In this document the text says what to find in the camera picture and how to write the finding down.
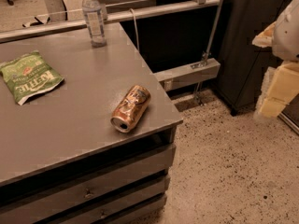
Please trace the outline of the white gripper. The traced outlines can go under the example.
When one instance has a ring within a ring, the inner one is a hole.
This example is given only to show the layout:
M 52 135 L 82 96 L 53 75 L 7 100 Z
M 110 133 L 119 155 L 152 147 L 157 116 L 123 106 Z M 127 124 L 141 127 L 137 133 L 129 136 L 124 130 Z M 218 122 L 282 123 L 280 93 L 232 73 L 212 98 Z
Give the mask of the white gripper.
M 276 118 L 299 94 L 299 0 L 292 0 L 252 44 L 272 46 L 273 54 L 284 60 L 278 68 L 269 67 L 265 72 L 255 111 L 260 117 Z

